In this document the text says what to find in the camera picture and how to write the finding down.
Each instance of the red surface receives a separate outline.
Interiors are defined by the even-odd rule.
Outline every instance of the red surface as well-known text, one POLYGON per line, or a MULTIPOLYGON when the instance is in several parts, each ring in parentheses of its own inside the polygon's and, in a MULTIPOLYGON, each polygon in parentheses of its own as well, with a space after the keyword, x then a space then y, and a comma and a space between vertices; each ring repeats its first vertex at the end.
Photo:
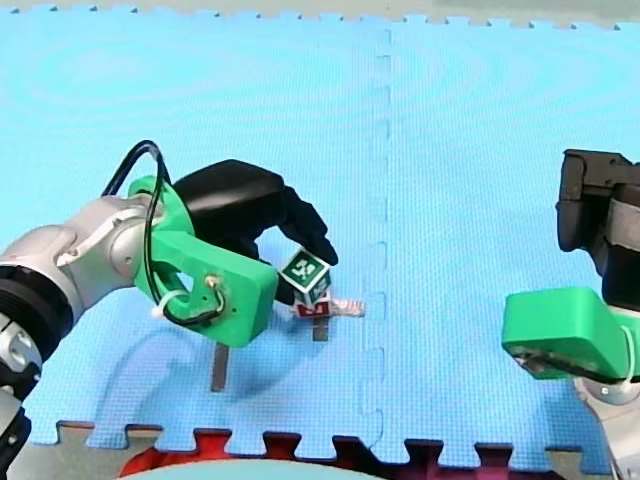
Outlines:
MULTIPOLYGON (((226 460, 224 452, 228 433, 196 434, 195 453, 161 453, 151 448, 131 459, 122 469, 121 477, 155 468, 191 462, 226 460)), ((265 435, 267 454, 273 460, 294 460, 299 437, 294 435, 265 435)), ((478 448, 482 466, 475 470, 453 470, 438 466, 441 446, 423 442, 407 442, 411 460, 406 465, 380 463, 358 440, 336 438, 337 459, 332 462, 313 462, 355 470, 389 480, 559 480, 554 473, 525 474, 509 472, 510 452, 506 449, 478 448)))

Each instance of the green label on cube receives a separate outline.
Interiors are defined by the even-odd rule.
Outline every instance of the green label on cube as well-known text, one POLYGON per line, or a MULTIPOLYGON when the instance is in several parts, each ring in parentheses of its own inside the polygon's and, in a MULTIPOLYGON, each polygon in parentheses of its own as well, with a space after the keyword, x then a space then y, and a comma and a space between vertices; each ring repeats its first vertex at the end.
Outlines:
POLYGON ((298 252, 282 273, 302 288, 311 285, 322 273, 323 265, 306 252, 298 252))

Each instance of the blue foam mat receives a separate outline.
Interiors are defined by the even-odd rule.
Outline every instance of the blue foam mat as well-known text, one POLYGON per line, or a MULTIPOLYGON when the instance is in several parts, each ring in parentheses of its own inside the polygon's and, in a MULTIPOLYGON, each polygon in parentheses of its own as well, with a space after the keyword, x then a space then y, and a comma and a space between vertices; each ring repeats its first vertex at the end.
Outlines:
MULTIPOLYGON (((302 435, 303 457, 352 435, 383 461, 423 439, 442 440, 450 466, 499 443, 518 469, 569 448, 585 472, 608 470, 570 386, 524 374, 500 324, 508 293, 597 287, 585 256, 557 251, 553 205, 565 148, 640 157, 635 25, 130 11, 0 15, 0 158, 18 159, 0 175, 22 180, 0 192, 17 209, 0 240, 64 220, 148 137, 174 177, 228 157, 282 173, 330 225, 336 295, 369 311, 319 345, 277 310, 212 394, 212 345, 119 292, 47 364, 27 402, 34 441, 55 442, 58 421, 93 422, 90 444, 118 448, 144 424, 164 429, 159 448, 189 450, 193 429, 228 428, 242 454, 281 431, 302 435)), ((293 249, 275 232, 261 247, 276 264, 293 249)))

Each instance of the green bracket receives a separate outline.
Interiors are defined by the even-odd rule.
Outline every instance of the green bracket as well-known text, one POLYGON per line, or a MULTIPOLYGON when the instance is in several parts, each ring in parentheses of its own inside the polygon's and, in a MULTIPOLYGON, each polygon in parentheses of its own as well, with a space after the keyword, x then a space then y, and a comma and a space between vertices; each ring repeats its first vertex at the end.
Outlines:
MULTIPOLYGON (((155 177, 134 182, 129 195, 153 191, 155 177)), ((278 272, 270 265, 210 245, 194 236, 188 211, 175 191, 165 186, 160 197, 161 221, 153 227, 151 242, 155 279, 160 295, 186 290, 188 295, 169 302, 178 318, 188 318, 219 307, 206 279, 215 277, 223 295, 224 310, 211 324, 187 326, 190 330, 230 347, 244 347, 268 324, 278 285, 278 272), (180 280, 184 273, 193 279, 191 289, 180 280)), ((144 267, 134 283, 152 298, 144 267)))
POLYGON ((502 345, 536 378, 590 372, 613 383, 629 371, 622 326, 630 329, 638 358, 637 322, 613 313, 589 288, 519 293, 507 297, 502 345))

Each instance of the white zip tie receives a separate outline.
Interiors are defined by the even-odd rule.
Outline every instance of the white zip tie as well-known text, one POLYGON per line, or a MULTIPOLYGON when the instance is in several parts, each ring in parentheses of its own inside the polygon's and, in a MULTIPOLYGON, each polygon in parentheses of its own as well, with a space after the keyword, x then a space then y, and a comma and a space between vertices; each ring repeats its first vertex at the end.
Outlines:
POLYGON ((362 300, 331 300, 329 311, 337 317, 364 317, 366 306, 362 300))
POLYGON ((629 372, 627 373, 627 378, 624 379, 620 386, 623 391, 626 391, 631 388, 631 380, 636 373, 636 348, 633 343, 633 334, 631 333, 631 330, 624 325, 621 325, 621 328, 627 337, 627 349, 629 350, 629 372))
POLYGON ((164 294, 164 297, 160 299, 158 305, 151 309, 151 316, 154 318, 162 318, 164 317, 164 309, 167 304, 176 297, 181 297, 183 295, 189 295, 189 292, 186 290, 172 290, 164 294))

